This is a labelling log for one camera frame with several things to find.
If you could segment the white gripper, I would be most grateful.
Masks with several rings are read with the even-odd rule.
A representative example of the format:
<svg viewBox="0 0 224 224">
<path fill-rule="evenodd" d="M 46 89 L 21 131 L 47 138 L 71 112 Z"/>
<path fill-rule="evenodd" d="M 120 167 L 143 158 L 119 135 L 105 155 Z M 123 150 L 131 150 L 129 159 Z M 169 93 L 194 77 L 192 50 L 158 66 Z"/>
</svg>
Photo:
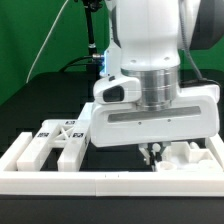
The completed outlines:
<svg viewBox="0 0 224 224">
<path fill-rule="evenodd" d="M 140 81 L 121 76 L 95 83 L 91 113 L 91 141 L 97 147 L 153 143 L 155 160 L 170 146 L 168 141 L 212 137 L 219 132 L 217 103 L 220 88 L 204 85 L 177 91 L 171 106 L 160 111 L 140 111 Z M 147 148 L 139 146 L 146 165 L 151 165 Z"/>
</svg>

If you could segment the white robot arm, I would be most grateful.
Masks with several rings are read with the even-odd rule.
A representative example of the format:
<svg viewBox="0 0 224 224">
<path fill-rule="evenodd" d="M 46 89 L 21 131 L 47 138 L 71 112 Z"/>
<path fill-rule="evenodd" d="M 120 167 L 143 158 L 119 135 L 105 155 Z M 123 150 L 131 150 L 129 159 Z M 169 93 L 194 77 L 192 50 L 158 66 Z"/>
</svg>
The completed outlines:
<svg viewBox="0 0 224 224">
<path fill-rule="evenodd" d="M 108 75 L 95 83 L 91 141 L 97 147 L 207 138 L 219 132 L 220 88 L 179 84 L 201 0 L 106 0 Z"/>
</svg>

